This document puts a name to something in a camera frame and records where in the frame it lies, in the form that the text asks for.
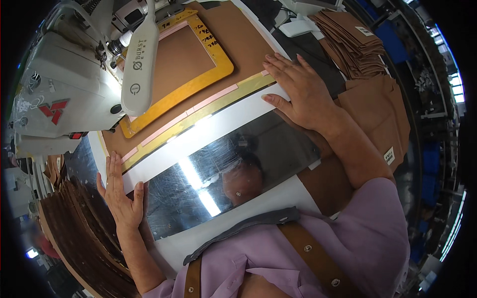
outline brown apron strap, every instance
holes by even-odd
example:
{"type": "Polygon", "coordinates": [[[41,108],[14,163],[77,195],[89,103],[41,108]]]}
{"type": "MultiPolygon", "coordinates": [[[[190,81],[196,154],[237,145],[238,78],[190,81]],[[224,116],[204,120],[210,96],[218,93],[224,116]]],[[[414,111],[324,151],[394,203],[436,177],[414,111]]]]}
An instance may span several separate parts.
{"type": "Polygon", "coordinates": [[[321,244],[298,222],[291,221],[277,226],[330,297],[366,297],[324,251],[321,244]]]}
{"type": "Polygon", "coordinates": [[[200,298],[200,265],[202,264],[202,254],[189,263],[186,275],[186,287],[184,298],[200,298]]]}

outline fingernail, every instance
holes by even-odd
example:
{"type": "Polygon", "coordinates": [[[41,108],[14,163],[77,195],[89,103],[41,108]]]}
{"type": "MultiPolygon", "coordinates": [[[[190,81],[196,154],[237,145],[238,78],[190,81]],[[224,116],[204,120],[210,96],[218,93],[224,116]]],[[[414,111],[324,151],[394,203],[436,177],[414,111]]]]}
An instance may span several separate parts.
{"type": "Polygon", "coordinates": [[[270,102],[273,100],[273,97],[271,97],[271,96],[268,95],[268,94],[263,94],[263,95],[261,96],[261,98],[262,98],[264,101],[268,102],[268,103],[270,103],[270,102]]]}

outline woman's left hand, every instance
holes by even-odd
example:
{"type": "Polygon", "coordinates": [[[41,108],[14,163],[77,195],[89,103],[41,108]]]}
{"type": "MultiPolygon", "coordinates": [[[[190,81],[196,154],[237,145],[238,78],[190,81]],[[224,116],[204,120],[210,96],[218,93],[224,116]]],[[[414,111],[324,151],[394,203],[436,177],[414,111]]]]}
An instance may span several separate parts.
{"type": "Polygon", "coordinates": [[[124,193],[121,157],[116,152],[106,158],[106,189],[101,184],[101,174],[98,173],[96,186],[100,195],[108,204],[116,222],[117,233],[137,230],[143,219],[144,184],[138,182],[134,188],[134,201],[124,193]]]}

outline red logo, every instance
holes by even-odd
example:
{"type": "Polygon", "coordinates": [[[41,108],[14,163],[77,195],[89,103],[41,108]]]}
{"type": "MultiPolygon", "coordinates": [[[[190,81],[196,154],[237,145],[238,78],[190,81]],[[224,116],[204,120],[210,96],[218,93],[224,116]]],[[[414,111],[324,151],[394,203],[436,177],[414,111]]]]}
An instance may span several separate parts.
{"type": "Polygon", "coordinates": [[[39,105],[38,108],[40,109],[40,111],[43,112],[43,114],[45,114],[47,118],[53,117],[52,122],[54,125],[57,125],[61,115],[63,114],[62,109],[66,107],[67,103],[67,99],[62,99],[59,101],[52,102],[51,107],[47,103],[44,103],[39,105]]]}

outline white sewing machine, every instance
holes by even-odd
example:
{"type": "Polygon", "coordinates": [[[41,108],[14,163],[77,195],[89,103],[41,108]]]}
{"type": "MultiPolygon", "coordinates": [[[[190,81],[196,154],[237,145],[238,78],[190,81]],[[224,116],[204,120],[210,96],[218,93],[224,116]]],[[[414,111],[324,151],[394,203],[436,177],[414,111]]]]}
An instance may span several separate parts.
{"type": "Polygon", "coordinates": [[[139,116],[149,108],[155,21],[174,15],[182,2],[148,0],[141,6],[132,0],[119,9],[114,6],[124,1],[117,2],[65,0],[40,25],[10,119],[18,158],[72,152],[89,131],[114,129],[125,114],[139,116]],[[147,14],[151,9],[155,14],[147,14]],[[128,56],[124,72],[118,69],[124,48],[145,40],[140,57],[128,56]]]}

